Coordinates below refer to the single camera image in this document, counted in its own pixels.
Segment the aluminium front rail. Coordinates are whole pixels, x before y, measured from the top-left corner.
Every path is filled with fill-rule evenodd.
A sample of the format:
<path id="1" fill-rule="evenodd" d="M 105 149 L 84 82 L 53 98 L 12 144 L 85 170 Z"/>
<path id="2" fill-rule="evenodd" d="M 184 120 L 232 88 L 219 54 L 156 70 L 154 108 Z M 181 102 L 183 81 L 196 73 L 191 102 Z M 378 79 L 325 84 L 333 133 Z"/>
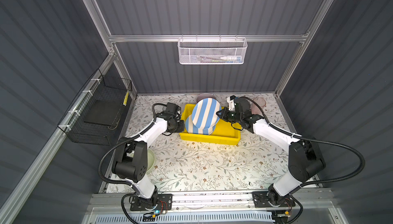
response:
<path id="1" fill-rule="evenodd" d="M 226 190 L 226 191 L 194 191 L 172 192 L 172 199 L 165 203 L 158 202 L 158 208 L 171 207 L 172 211 L 183 210 L 216 210 L 223 208 L 254 208 L 261 204 L 262 208 L 271 208 L 267 190 Z M 121 211 L 123 193 L 94 194 L 87 207 L 87 212 Z M 329 188 L 304 188 L 294 193 L 294 198 L 304 208 L 330 208 L 336 204 L 333 192 Z"/>

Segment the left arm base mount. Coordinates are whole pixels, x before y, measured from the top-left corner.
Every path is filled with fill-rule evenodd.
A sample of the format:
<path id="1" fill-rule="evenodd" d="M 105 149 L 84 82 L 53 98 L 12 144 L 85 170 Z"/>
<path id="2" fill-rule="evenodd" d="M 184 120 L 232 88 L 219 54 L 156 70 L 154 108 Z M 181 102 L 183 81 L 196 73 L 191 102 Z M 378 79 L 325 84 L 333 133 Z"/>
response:
<path id="1" fill-rule="evenodd" d="M 131 211 L 171 210 L 173 203 L 172 194 L 153 194 L 150 199 L 132 196 L 130 199 Z"/>

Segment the yellow tag on basket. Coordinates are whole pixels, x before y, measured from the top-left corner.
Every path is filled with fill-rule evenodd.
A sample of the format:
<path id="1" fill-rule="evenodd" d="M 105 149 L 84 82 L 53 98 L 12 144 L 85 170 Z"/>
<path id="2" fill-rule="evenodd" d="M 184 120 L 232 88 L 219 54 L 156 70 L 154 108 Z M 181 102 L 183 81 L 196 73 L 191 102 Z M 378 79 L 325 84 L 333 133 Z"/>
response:
<path id="1" fill-rule="evenodd" d="M 125 93 L 124 99 L 123 99 L 123 106 L 127 106 L 127 102 L 128 102 L 128 98 L 129 98 L 129 91 L 127 91 Z"/>

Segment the pink plastic cup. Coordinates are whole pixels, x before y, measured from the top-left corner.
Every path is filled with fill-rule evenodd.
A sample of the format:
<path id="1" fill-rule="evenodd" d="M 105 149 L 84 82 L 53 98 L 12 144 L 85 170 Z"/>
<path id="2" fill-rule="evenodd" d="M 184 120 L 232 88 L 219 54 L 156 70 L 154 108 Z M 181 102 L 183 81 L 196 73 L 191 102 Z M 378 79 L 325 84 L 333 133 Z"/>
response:
<path id="1" fill-rule="evenodd" d="M 253 101 L 257 105 L 259 105 L 262 109 L 264 109 L 266 107 L 267 102 L 264 98 L 257 97 L 257 98 L 254 98 Z M 261 110 L 254 103 L 252 103 L 252 105 L 251 105 L 251 112 L 252 112 L 252 114 L 262 115 Z"/>

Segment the blue white striped plate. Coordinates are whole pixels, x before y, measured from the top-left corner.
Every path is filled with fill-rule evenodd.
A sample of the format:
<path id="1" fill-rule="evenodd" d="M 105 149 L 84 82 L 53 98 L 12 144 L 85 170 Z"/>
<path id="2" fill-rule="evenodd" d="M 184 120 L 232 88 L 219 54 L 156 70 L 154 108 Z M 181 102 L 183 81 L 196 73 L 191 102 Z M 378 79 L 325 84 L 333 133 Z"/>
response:
<path id="1" fill-rule="evenodd" d="M 197 128 L 193 122 L 192 122 L 192 117 L 191 115 L 186 119 L 185 121 L 185 129 L 188 133 L 191 134 L 196 134 L 196 135 L 211 135 L 214 130 L 216 129 L 216 126 L 212 126 L 211 128 L 207 129 L 201 129 Z"/>

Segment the purple bowl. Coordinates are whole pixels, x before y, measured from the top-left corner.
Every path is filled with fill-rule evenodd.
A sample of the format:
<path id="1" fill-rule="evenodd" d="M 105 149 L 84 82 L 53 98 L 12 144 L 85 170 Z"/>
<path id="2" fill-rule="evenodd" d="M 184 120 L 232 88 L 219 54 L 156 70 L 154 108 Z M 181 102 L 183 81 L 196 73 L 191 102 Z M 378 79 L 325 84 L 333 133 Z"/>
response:
<path id="1" fill-rule="evenodd" d="M 204 99 L 215 99 L 216 100 L 217 97 L 213 94 L 210 94 L 210 93 L 202 93 L 197 96 L 196 102 L 199 103 L 201 100 L 204 100 Z"/>

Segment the light green bowl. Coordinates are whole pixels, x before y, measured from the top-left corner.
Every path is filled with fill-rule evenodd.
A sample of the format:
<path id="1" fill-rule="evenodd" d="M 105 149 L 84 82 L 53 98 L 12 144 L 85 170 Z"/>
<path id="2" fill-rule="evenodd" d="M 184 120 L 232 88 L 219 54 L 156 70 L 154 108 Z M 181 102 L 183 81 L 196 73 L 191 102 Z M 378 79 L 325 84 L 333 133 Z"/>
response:
<path id="1" fill-rule="evenodd" d="M 156 163 L 156 155 L 154 153 L 154 151 L 150 148 L 148 148 L 147 150 L 147 174 L 150 173 Z"/>

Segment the yellow plastic bin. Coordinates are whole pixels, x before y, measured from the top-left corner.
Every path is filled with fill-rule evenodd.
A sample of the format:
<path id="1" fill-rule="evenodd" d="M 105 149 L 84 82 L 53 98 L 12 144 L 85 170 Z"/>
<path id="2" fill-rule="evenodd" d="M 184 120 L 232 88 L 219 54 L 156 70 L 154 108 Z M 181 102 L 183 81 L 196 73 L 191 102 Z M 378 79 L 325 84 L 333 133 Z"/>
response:
<path id="1" fill-rule="evenodd" d="M 186 104 L 181 119 L 186 121 L 186 119 L 192 114 L 194 107 L 195 104 Z M 241 129 L 241 126 L 237 123 L 231 125 L 228 122 L 219 120 L 216 124 L 216 129 L 211 135 L 191 134 L 188 133 L 185 129 L 182 133 L 180 133 L 180 137 L 184 141 L 237 145 L 241 139 L 241 133 L 239 130 L 235 130 L 233 127 Z"/>

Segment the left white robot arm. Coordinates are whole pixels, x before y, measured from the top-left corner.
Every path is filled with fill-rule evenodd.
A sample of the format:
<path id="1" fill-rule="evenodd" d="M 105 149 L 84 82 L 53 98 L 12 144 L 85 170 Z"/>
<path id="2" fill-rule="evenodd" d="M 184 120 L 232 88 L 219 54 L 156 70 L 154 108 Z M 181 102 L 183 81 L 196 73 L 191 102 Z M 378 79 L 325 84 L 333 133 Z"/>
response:
<path id="1" fill-rule="evenodd" d="M 185 129 L 180 106 L 156 103 L 152 110 L 156 106 L 163 106 L 164 110 L 154 112 L 153 120 L 135 136 L 119 140 L 122 145 L 115 149 L 112 164 L 112 173 L 121 179 L 123 185 L 131 186 L 138 197 L 151 201 L 155 201 L 157 187 L 146 175 L 148 148 L 161 134 L 181 133 Z"/>

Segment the floral table mat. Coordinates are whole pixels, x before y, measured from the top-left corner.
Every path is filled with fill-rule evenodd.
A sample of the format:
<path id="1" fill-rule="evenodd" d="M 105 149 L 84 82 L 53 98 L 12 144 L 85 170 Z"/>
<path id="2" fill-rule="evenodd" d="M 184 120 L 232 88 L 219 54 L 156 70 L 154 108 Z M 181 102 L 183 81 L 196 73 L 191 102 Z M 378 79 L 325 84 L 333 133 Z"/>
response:
<path id="1" fill-rule="evenodd" d="M 185 110 L 198 95 L 139 96 L 126 136 L 139 132 L 152 120 L 155 103 L 175 103 Z M 274 94 L 238 94 L 266 101 L 270 122 L 290 130 Z M 150 146 L 156 159 L 146 175 L 159 191 L 266 189 L 288 170 L 288 155 L 273 142 L 244 130 L 235 146 L 184 141 L 180 134 L 160 135 Z"/>

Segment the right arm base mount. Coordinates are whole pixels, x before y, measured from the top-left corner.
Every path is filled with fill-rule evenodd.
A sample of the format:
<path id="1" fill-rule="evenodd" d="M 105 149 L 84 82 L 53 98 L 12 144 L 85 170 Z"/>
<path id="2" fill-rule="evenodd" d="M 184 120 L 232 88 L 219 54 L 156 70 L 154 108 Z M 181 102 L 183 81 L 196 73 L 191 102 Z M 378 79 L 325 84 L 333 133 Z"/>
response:
<path id="1" fill-rule="evenodd" d="M 252 200 L 256 208 L 278 208 L 296 206 L 296 202 L 290 195 L 280 196 L 278 193 L 272 191 L 254 191 Z"/>

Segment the white marker in basket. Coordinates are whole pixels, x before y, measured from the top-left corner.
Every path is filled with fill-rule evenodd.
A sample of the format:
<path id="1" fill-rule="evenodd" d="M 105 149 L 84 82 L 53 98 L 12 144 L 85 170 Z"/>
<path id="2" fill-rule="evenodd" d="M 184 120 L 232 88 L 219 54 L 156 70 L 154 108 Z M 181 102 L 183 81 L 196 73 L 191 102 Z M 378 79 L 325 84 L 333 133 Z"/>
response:
<path id="1" fill-rule="evenodd" d="M 220 60 L 226 61 L 226 62 L 233 62 L 233 63 L 239 62 L 239 63 L 241 63 L 242 57 L 241 56 L 223 56 L 220 58 Z"/>

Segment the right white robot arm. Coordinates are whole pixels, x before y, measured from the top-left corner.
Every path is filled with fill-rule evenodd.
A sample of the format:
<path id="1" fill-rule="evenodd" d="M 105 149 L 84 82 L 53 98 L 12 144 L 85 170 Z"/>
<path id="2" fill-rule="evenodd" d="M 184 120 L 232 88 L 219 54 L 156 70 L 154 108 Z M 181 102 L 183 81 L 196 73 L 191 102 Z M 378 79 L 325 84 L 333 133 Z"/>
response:
<path id="1" fill-rule="evenodd" d="M 317 143 L 275 126 L 254 100 L 231 96 L 227 102 L 229 106 L 217 112 L 221 120 L 238 123 L 242 129 L 270 140 L 288 153 L 288 171 L 269 187 L 271 200 L 286 198 L 325 168 Z"/>

